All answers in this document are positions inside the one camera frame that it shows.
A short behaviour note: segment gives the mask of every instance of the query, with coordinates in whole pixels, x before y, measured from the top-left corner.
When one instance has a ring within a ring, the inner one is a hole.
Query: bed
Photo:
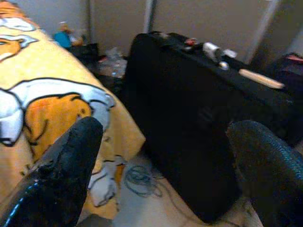
[[[121,102],[15,5],[0,2],[0,201],[74,122],[104,127],[83,210],[112,219],[144,136]]]

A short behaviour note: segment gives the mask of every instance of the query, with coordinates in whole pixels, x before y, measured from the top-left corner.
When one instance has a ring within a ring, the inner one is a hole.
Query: large black case
[[[241,62],[226,58],[233,69],[224,71],[201,51],[183,52],[185,39],[138,35],[121,99],[146,136],[147,154],[195,214],[213,222],[240,194],[229,123],[255,120],[285,138],[294,101],[242,77]]]

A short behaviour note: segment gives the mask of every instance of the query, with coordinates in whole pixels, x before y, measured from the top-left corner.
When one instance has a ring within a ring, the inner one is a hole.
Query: cable
[[[143,166],[131,167],[125,174],[125,179],[124,179],[125,186],[130,191],[132,191],[133,193],[135,193],[136,195],[138,195],[140,197],[146,198],[151,195],[155,195],[159,198],[162,198],[163,193],[162,193],[161,189],[159,188],[159,186],[161,186],[167,192],[169,199],[172,202],[173,206],[176,208],[176,210],[181,215],[186,217],[187,220],[190,220],[190,221],[195,222],[196,224],[202,225],[202,226],[212,226],[212,224],[203,223],[202,221],[198,222],[197,220],[193,219],[192,216],[185,214],[181,210],[181,208],[179,208],[175,204],[170,190],[163,183],[161,183],[157,180],[157,179],[163,179],[164,177],[160,176],[159,172],[156,172],[156,173],[157,173],[156,174],[157,176],[155,178],[154,175]],[[145,188],[145,191],[142,191],[141,187],[140,187],[141,190],[139,190],[138,186],[143,186]],[[220,221],[225,222],[234,227],[241,227],[233,222],[230,222],[230,221],[227,221],[224,219],[220,219]]]

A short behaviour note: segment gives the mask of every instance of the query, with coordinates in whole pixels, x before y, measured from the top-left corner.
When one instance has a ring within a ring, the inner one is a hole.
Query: white floor
[[[133,166],[144,166],[151,169],[151,162],[143,155],[139,155],[131,160],[125,172]],[[114,220],[114,227],[200,227],[203,224],[188,208],[180,196],[171,187],[166,179],[159,180],[170,191],[171,197],[160,186],[163,193],[162,198],[155,195],[147,198],[140,197],[126,188],[122,183],[120,198],[120,212]],[[214,227],[261,227],[261,223],[256,217],[249,203],[244,198],[239,199],[232,209],[222,219],[233,222],[237,225],[230,225],[226,222],[219,222]]]

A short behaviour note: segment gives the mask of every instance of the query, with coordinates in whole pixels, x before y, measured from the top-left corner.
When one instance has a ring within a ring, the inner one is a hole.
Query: cartoon print blanket
[[[0,201],[74,122],[93,116],[105,133],[84,209],[113,218],[125,163],[145,140],[124,106],[5,1],[0,2],[0,73]]]

